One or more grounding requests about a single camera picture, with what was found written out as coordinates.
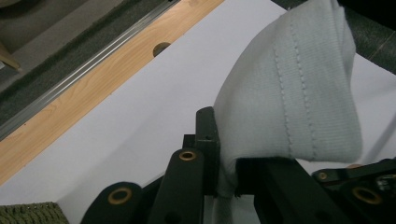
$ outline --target folded cloth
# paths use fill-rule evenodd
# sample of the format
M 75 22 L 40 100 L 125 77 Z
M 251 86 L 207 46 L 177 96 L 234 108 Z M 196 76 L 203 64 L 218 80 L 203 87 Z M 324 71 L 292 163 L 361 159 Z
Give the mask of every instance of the folded cloth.
M 350 90 L 354 55 L 336 0 L 307 1 L 252 39 L 214 104 L 221 197 L 233 196 L 240 158 L 359 158 L 361 130 Z

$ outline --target white surface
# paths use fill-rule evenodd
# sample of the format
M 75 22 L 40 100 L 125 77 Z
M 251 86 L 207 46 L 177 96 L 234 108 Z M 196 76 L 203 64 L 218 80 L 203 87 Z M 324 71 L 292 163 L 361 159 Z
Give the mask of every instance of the white surface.
M 269 0 L 225 1 L 1 186 L 0 204 L 57 202 L 78 223 L 105 187 L 161 175 L 183 134 L 194 133 L 195 112 L 213 105 L 248 42 L 283 12 Z M 396 112 L 395 85 L 394 75 L 356 57 L 352 90 L 366 152 Z

